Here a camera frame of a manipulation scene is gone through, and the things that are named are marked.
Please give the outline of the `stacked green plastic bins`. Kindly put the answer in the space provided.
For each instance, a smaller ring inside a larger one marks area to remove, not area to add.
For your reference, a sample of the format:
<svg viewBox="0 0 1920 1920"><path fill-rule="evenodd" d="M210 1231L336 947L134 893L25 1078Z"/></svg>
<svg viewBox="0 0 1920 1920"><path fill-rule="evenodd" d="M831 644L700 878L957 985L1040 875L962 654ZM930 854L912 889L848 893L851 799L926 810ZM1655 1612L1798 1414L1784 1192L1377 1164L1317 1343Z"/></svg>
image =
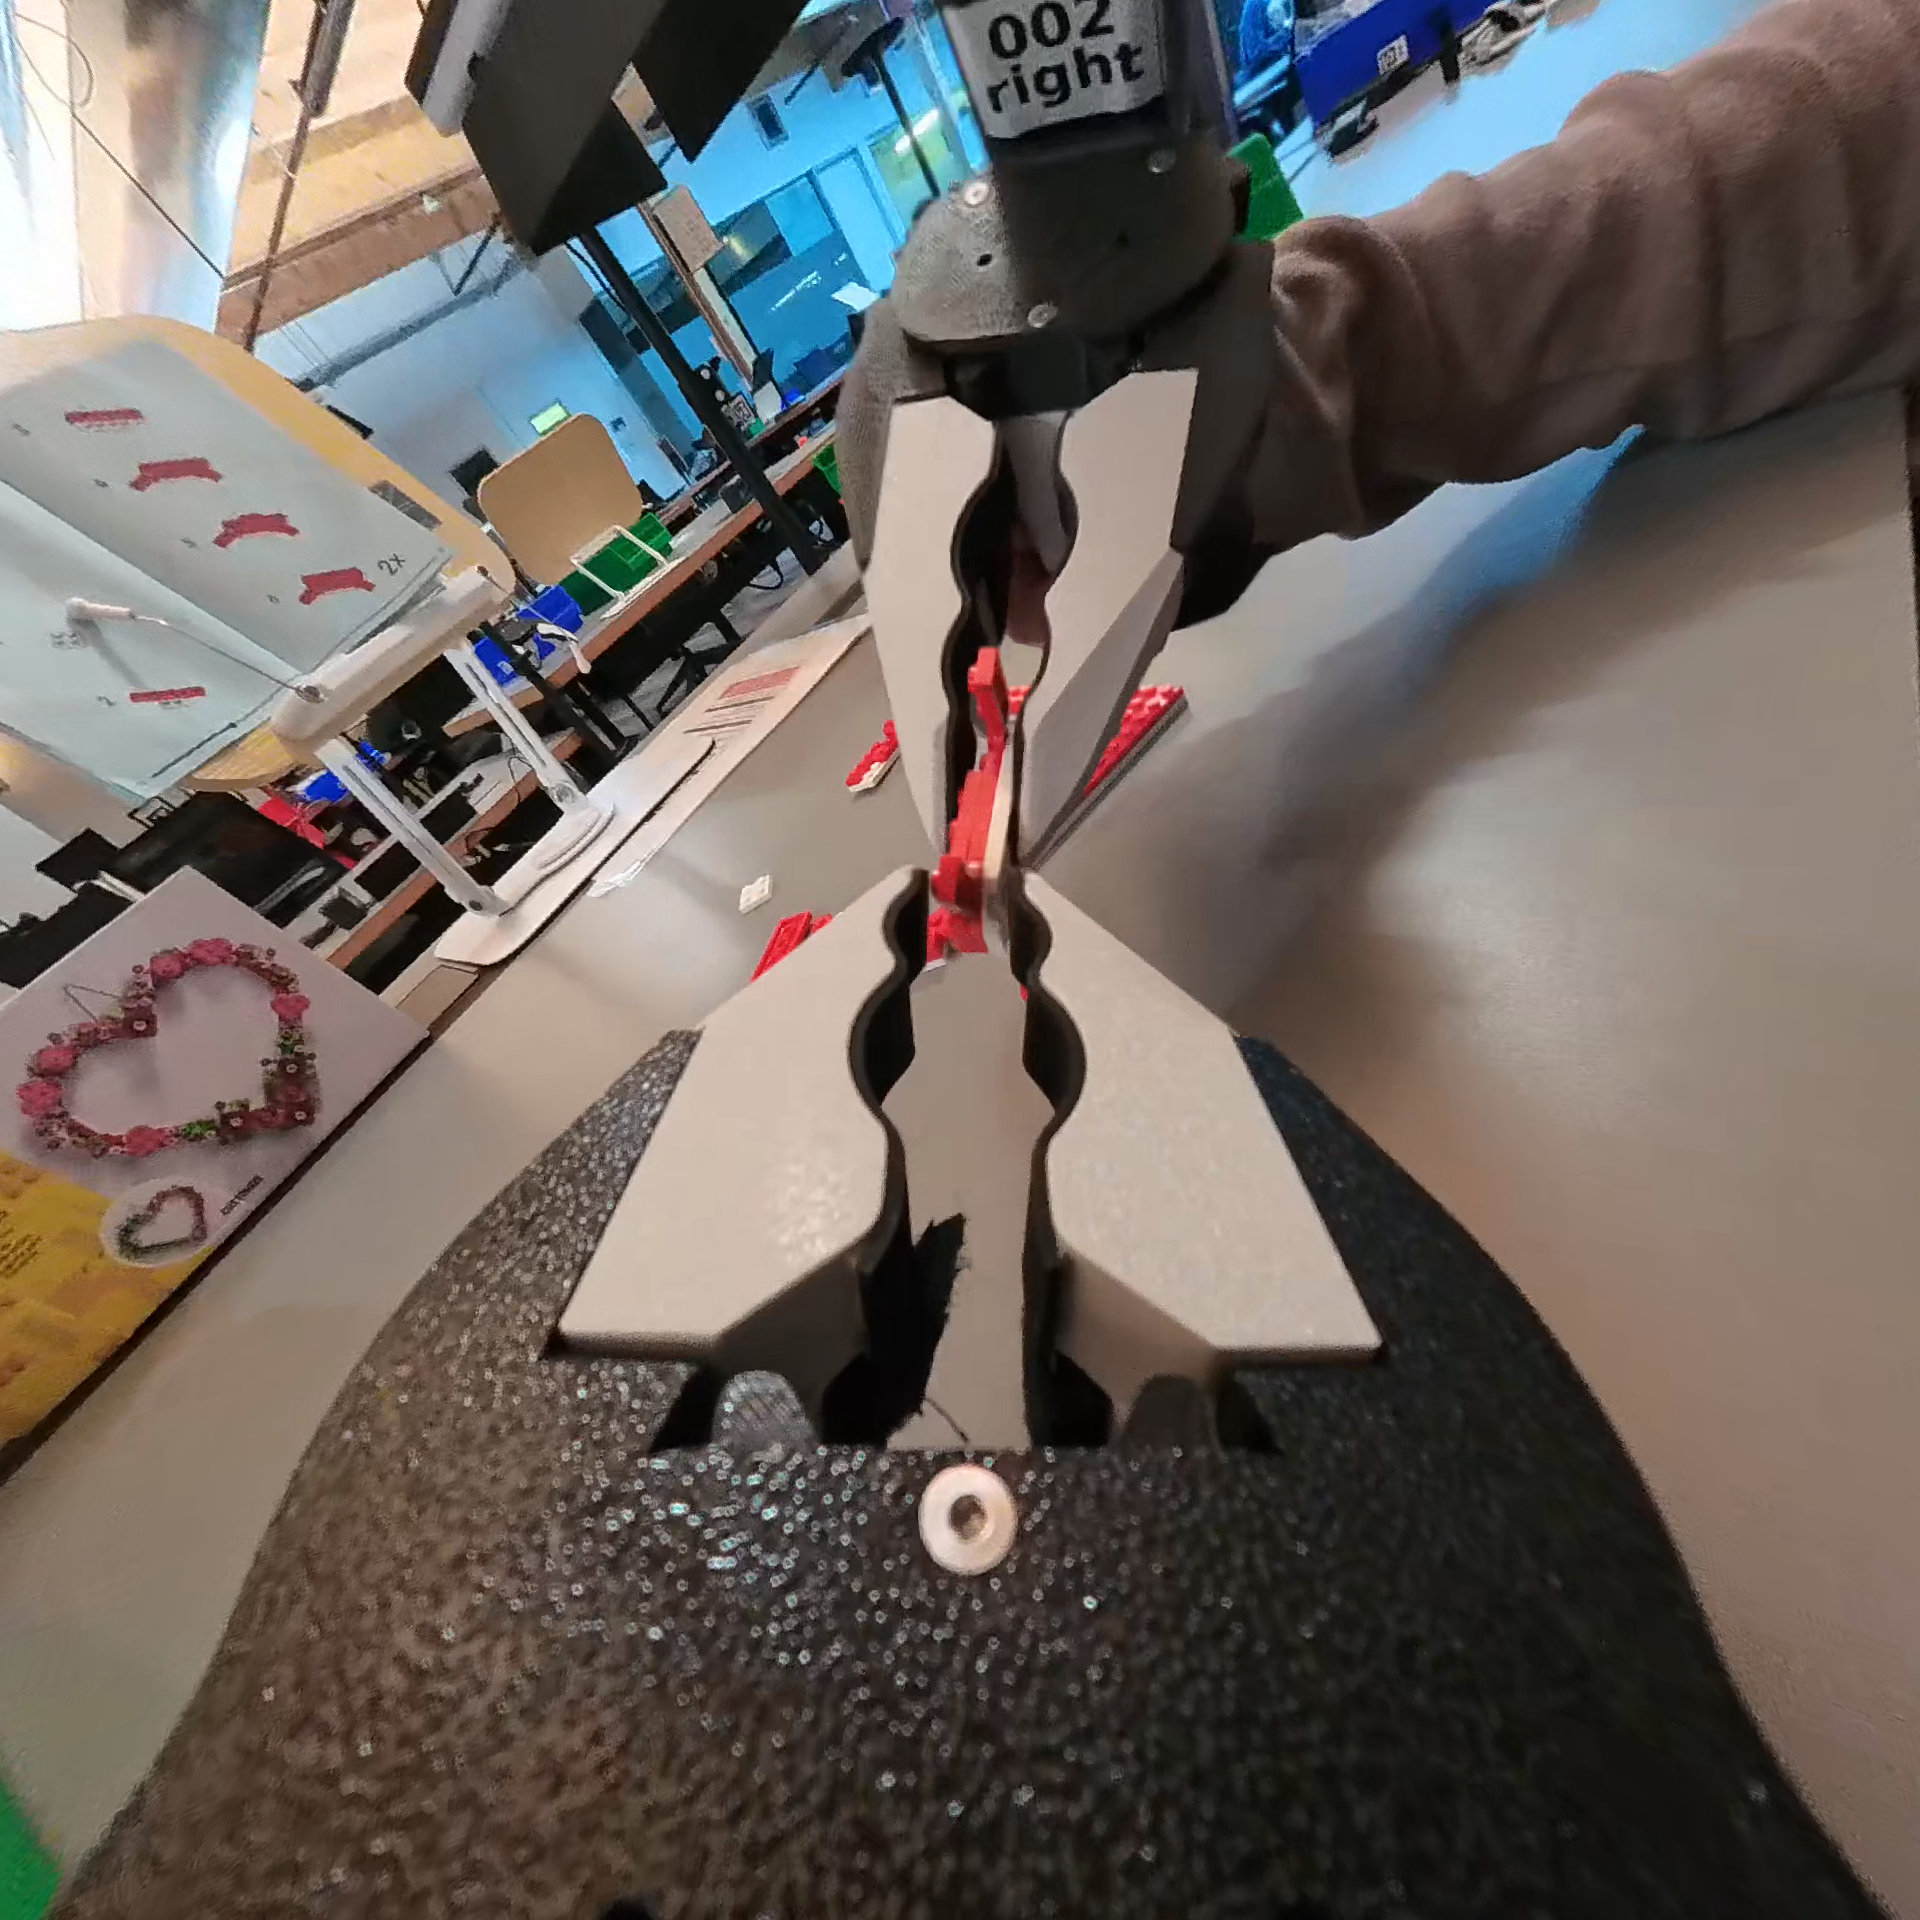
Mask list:
<svg viewBox="0 0 1920 1920"><path fill-rule="evenodd" d="M1307 218L1292 183L1282 173L1282 159L1265 129L1251 129L1230 145L1228 187L1235 202L1235 238L1240 244L1272 240Z"/></svg>

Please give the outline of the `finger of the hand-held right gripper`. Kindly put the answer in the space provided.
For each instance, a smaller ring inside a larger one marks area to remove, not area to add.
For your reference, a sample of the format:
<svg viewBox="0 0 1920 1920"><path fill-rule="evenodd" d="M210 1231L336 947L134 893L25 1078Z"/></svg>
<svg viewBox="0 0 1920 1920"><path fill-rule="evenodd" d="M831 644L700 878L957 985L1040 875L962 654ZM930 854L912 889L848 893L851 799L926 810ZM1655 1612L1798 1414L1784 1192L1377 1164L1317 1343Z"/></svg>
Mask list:
<svg viewBox="0 0 1920 1920"><path fill-rule="evenodd" d="M1019 866L1079 814L1143 669L1165 644L1186 563L1173 544L1197 372L1133 372L1070 410L1059 477L1075 509L1044 590L1044 666L1019 715Z"/></svg>
<svg viewBox="0 0 1920 1920"><path fill-rule="evenodd" d="M976 755L966 672L987 644L980 594L991 588L991 550L998 536L997 424L957 399L899 405L882 464L869 616L930 866L946 854Z"/></svg>

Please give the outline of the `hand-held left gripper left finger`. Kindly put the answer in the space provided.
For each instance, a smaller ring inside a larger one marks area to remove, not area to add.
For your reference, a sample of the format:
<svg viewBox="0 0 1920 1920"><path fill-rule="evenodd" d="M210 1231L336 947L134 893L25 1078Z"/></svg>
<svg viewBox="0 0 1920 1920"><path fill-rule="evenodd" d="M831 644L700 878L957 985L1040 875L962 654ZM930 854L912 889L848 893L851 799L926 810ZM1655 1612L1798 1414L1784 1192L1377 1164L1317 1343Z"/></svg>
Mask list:
<svg viewBox="0 0 1920 1920"><path fill-rule="evenodd" d="M906 1231L882 1101L914 1059L926 875L906 866L703 1024L557 1343L710 1371L843 1371Z"/></svg>

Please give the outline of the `black overhead monitor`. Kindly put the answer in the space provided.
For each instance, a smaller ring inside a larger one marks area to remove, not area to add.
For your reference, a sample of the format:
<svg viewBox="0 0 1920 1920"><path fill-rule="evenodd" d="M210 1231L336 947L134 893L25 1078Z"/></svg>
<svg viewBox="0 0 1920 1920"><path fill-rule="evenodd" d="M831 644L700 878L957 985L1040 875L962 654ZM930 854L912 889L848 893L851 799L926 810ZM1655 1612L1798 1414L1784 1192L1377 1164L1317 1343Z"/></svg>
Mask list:
<svg viewBox="0 0 1920 1920"><path fill-rule="evenodd" d="M504 226L545 255L662 192L659 118L697 155L806 3L428 3L406 85L463 136Z"/></svg>

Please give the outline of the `lego set box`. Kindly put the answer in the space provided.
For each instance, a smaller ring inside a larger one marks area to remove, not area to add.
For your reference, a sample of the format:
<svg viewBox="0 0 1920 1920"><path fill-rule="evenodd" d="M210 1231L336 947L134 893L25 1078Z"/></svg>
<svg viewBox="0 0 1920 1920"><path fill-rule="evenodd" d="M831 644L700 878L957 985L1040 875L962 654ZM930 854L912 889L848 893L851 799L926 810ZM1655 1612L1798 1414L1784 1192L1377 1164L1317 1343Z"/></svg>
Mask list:
<svg viewBox="0 0 1920 1920"><path fill-rule="evenodd" d="M425 1045L188 870L3 999L3 1450Z"/></svg>

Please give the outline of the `red studded lego plate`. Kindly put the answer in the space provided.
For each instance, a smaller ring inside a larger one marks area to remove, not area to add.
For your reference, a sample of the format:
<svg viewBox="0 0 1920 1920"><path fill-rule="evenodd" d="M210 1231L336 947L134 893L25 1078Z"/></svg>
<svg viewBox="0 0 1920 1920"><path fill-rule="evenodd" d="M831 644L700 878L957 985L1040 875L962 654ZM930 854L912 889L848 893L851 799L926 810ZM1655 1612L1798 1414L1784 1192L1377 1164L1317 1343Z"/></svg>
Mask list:
<svg viewBox="0 0 1920 1920"><path fill-rule="evenodd" d="M1155 740L1190 713L1190 688L1180 682L1149 682L1126 703L1116 731L1099 751L1084 799L1093 799L1115 788L1136 762L1143 762Z"/></svg>

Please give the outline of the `black stand pole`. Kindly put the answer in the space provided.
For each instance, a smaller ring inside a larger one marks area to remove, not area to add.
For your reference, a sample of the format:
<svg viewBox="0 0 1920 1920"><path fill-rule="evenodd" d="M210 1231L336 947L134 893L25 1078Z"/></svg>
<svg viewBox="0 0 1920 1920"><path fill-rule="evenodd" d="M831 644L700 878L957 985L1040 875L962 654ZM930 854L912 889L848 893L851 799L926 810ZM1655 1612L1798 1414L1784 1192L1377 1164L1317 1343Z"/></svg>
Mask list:
<svg viewBox="0 0 1920 1920"><path fill-rule="evenodd" d="M780 487L771 480L769 468L762 464L749 436L738 430L726 405L710 391L703 376L691 372L691 361L677 346L659 314L643 300L637 282L612 252L603 233L598 226L586 230L575 248L602 277L603 289L612 294L628 326L637 334L640 346L659 356L665 376L714 440L734 480L742 480L754 506L762 506L762 515L780 531L784 544L794 553L803 571L818 579L831 563L831 550L819 538L814 538L806 519L794 509L790 497L780 492Z"/></svg>

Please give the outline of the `large blue bin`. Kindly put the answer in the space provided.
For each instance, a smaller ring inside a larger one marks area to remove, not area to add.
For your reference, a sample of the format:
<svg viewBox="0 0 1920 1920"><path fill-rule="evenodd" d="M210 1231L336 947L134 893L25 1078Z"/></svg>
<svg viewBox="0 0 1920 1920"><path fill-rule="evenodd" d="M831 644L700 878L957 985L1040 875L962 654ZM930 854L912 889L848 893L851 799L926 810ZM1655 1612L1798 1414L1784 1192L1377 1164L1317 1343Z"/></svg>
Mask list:
<svg viewBox="0 0 1920 1920"><path fill-rule="evenodd" d="M1485 3L1295 3L1292 76L1313 124L1442 54Z"/></svg>

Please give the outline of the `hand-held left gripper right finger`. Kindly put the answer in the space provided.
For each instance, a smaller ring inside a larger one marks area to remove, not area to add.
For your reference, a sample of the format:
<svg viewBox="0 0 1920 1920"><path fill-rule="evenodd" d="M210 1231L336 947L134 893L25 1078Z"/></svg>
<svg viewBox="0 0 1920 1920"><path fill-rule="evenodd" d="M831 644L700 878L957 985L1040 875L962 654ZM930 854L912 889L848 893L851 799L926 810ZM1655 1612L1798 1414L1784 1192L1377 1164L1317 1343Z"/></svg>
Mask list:
<svg viewBox="0 0 1920 1920"><path fill-rule="evenodd" d="M1040 1361L1123 1422L1159 1381L1373 1361L1382 1331L1235 1032L1044 878L1019 885L1023 1063L1053 1102L1024 1281Z"/></svg>

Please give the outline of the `person's right forearm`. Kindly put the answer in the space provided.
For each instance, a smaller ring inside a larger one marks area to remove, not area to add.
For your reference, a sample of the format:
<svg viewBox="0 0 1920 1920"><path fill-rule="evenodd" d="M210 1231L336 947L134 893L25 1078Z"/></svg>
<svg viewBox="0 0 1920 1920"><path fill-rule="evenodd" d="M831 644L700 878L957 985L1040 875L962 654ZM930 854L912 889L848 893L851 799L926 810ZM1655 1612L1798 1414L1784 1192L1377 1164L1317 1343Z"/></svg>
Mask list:
<svg viewBox="0 0 1920 1920"><path fill-rule="evenodd" d="M1639 429L1916 387L1916 3L1776 3L1552 145L1272 244L1251 544Z"/></svg>

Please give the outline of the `blue storage bins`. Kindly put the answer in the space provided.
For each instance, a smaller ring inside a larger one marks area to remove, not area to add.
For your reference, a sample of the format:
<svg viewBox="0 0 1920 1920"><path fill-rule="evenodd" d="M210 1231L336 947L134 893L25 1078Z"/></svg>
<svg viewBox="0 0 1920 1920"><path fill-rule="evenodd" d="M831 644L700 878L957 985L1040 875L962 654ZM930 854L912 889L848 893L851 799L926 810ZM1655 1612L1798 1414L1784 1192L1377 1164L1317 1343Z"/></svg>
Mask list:
<svg viewBox="0 0 1920 1920"><path fill-rule="evenodd" d="M545 588L479 628L474 654L496 682L514 682L523 657L545 669L549 659L575 650L581 628L586 609L579 602L565 588Z"/></svg>

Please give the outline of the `flat cardboard sheet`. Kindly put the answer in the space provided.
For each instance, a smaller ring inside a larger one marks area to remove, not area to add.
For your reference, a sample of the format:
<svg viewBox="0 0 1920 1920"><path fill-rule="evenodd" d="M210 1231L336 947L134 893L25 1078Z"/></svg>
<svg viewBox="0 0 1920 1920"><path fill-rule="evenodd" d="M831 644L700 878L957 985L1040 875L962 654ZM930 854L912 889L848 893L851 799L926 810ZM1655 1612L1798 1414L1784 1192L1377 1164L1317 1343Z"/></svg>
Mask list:
<svg viewBox="0 0 1920 1920"><path fill-rule="evenodd" d="M866 633L869 616L857 614L728 659L589 793L602 814L590 838L555 822L492 881L504 915L468 910L445 932L433 960L500 965L579 891L603 893L634 878Z"/></svg>

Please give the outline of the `silver ventilation duct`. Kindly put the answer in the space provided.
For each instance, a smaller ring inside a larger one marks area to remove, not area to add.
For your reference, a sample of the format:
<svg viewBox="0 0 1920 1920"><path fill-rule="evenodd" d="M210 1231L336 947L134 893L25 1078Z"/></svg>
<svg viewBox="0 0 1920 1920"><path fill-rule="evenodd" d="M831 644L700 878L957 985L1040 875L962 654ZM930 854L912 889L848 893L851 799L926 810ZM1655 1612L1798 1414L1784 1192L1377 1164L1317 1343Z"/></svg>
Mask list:
<svg viewBox="0 0 1920 1920"><path fill-rule="evenodd" d="M3 3L3 329L213 326L272 3Z"/></svg>

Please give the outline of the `green plastic bin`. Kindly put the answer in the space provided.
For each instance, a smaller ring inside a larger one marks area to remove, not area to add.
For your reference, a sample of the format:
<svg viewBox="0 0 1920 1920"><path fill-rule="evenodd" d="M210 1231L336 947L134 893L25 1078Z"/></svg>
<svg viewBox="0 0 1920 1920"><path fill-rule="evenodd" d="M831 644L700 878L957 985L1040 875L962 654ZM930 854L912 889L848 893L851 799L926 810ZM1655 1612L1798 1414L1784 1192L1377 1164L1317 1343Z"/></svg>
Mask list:
<svg viewBox="0 0 1920 1920"><path fill-rule="evenodd" d="M15 1795L3 1770L3 1860L0 1860L0 1904L3 1917L50 1917L59 1887L61 1860L51 1845L40 1834L29 1810Z"/></svg>

